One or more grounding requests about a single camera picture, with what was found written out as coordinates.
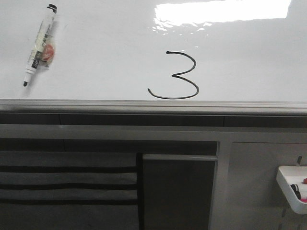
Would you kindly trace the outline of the white dry-erase marker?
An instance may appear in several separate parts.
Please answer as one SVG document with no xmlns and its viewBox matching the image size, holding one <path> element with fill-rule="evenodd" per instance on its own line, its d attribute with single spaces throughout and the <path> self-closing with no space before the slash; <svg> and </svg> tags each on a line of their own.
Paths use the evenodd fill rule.
<svg viewBox="0 0 307 230">
<path fill-rule="evenodd" d="M 23 86 L 26 87 L 31 81 L 32 76 L 36 73 L 36 70 L 40 62 L 47 62 L 43 58 L 43 53 L 47 50 L 47 44 L 50 40 L 50 33 L 53 27 L 55 16 L 57 14 L 57 7 L 54 4 L 49 4 L 46 7 L 44 19 L 39 27 L 34 47 L 31 50 L 29 59 L 25 68 L 25 78 Z"/>
</svg>

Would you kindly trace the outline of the white glossy whiteboard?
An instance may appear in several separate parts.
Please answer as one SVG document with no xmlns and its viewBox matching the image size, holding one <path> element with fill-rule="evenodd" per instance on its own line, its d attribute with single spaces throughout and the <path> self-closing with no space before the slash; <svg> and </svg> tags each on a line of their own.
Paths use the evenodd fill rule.
<svg viewBox="0 0 307 230">
<path fill-rule="evenodd" d="M 47 0 L 0 3 L 2 99 L 304 102 L 304 0 L 55 0 L 55 56 L 25 67 Z"/>
</svg>

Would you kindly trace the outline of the grey aluminium whiteboard tray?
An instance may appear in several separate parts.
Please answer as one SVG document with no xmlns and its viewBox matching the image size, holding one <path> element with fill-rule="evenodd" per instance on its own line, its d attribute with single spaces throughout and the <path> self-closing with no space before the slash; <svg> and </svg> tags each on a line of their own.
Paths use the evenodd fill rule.
<svg viewBox="0 0 307 230">
<path fill-rule="evenodd" d="M 3 113 L 306 116 L 305 102 L 1 99 Z"/>
</svg>

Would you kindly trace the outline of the dark grey cabinet door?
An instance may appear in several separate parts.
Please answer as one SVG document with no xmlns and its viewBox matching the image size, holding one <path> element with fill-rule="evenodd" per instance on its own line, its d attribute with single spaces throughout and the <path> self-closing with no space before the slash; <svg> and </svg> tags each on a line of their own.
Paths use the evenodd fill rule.
<svg viewBox="0 0 307 230">
<path fill-rule="evenodd" d="M 216 162 L 215 156 L 145 154 L 145 229 L 208 229 Z"/>
</svg>

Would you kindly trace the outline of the grey drawer cabinet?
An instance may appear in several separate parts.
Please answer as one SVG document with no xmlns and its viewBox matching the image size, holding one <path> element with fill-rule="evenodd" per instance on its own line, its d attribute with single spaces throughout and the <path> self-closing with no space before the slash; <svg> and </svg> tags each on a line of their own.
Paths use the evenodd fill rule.
<svg viewBox="0 0 307 230">
<path fill-rule="evenodd" d="M 3 230 L 142 230 L 138 153 L 2 151 Z"/>
</svg>

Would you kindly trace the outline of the black marker in tray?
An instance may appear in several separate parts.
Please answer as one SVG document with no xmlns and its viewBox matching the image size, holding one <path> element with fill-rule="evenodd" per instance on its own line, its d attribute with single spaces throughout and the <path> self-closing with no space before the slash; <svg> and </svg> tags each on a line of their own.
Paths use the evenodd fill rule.
<svg viewBox="0 0 307 230">
<path fill-rule="evenodd" d="M 298 185 L 297 185 L 297 184 L 291 184 L 290 186 L 291 186 L 292 190 L 294 191 L 294 193 L 295 193 L 297 199 L 300 200 L 300 199 L 301 199 L 301 193 L 300 193 L 300 191 L 299 191 Z"/>
</svg>

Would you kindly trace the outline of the white plastic wall tray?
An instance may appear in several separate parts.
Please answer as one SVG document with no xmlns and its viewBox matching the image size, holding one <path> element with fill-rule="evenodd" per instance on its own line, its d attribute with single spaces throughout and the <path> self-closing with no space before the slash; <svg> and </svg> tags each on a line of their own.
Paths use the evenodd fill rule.
<svg viewBox="0 0 307 230">
<path fill-rule="evenodd" d="M 306 166 L 279 166 L 276 175 L 276 181 L 291 209 L 300 215 L 307 214 L 307 203 L 297 199 L 290 185 L 297 184 L 301 193 L 301 199 L 307 198 L 307 184 L 303 184 L 305 178 L 307 178 Z"/>
</svg>

